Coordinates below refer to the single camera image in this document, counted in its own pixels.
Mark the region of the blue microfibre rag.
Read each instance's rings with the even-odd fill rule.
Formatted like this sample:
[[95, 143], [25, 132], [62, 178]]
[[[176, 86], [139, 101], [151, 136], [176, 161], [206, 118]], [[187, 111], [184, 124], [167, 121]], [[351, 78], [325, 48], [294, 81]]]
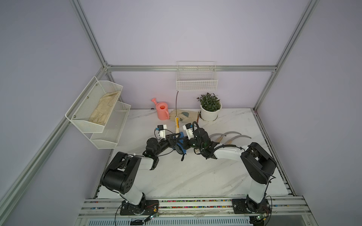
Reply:
[[176, 142], [176, 146], [177, 148], [175, 148], [175, 150], [177, 151], [177, 153], [182, 155], [181, 161], [184, 161], [185, 155], [187, 153], [187, 150], [184, 148], [184, 141], [185, 141], [185, 136], [183, 132], [177, 133], [175, 135], [175, 142]]

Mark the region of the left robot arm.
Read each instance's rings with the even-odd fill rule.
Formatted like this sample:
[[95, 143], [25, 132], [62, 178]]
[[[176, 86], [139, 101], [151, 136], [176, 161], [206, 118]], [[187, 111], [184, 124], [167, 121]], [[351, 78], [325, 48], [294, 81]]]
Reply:
[[118, 193], [127, 203], [139, 206], [143, 205], [144, 193], [134, 185], [139, 170], [154, 170], [159, 162], [159, 156], [165, 150], [171, 148], [180, 150], [178, 141], [183, 138], [182, 132], [169, 134], [158, 140], [149, 138], [146, 150], [142, 156], [118, 152], [103, 172], [100, 184], [111, 192]]

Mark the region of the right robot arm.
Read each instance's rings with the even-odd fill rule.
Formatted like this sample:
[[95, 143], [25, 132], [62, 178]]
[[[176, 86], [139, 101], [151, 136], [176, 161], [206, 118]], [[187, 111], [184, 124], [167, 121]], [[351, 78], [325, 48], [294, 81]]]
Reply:
[[236, 204], [242, 212], [257, 213], [267, 204], [266, 190], [274, 178], [277, 163], [271, 155], [258, 143], [252, 142], [248, 146], [239, 147], [232, 144], [220, 144], [212, 141], [203, 128], [197, 128], [198, 124], [188, 123], [183, 126], [187, 133], [184, 142], [185, 148], [199, 150], [200, 155], [206, 159], [227, 159], [243, 162], [252, 178], [250, 191], [245, 199], [241, 199], [242, 205]]

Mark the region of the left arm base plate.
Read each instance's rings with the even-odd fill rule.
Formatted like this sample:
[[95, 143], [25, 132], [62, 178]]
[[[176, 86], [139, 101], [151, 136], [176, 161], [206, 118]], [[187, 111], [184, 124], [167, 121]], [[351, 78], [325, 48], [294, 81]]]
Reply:
[[133, 205], [128, 201], [123, 201], [119, 209], [120, 216], [151, 215], [159, 208], [159, 200], [141, 200], [138, 205]]

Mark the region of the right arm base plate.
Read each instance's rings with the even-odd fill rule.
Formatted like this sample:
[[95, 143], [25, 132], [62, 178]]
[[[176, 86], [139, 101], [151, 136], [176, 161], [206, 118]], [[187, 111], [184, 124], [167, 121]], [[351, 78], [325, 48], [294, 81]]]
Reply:
[[232, 207], [235, 214], [255, 214], [255, 213], [271, 213], [271, 205], [264, 198], [260, 203], [257, 203], [247, 198], [232, 199]]

